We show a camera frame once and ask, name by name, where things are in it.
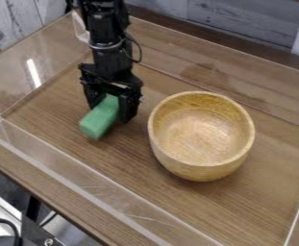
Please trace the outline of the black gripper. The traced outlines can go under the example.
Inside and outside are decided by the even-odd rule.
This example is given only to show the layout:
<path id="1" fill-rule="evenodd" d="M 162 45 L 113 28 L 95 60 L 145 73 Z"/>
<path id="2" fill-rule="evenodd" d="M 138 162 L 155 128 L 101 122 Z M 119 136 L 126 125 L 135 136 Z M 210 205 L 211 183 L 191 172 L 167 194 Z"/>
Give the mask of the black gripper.
<path id="1" fill-rule="evenodd" d="M 99 105 L 107 94 L 117 96 L 119 120 L 122 123 L 127 123 L 138 114 L 143 87 L 142 80 L 131 71 L 122 72 L 117 76 L 103 77 L 90 63 L 82 63 L 79 70 L 82 71 L 83 93 L 90 108 L 94 109 Z"/>

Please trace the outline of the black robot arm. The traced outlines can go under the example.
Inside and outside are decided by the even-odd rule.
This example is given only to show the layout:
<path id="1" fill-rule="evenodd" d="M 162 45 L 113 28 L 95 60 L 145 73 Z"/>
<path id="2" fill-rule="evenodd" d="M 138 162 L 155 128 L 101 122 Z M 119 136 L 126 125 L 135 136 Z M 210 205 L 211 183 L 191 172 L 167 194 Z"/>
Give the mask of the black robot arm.
<path id="1" fill-rule="evenodd" d="M 109 95 L 117 97 L 118 119 L 127 123 L 138 114 L 143 81 L 133 73 L 135 60 L 127 34 L 129 10 L 123 0 L 79 0 L 84 28 L 88 31 L 88 48 L 93 63 L 82 63 L 80 81 L 91 109 Z"/>

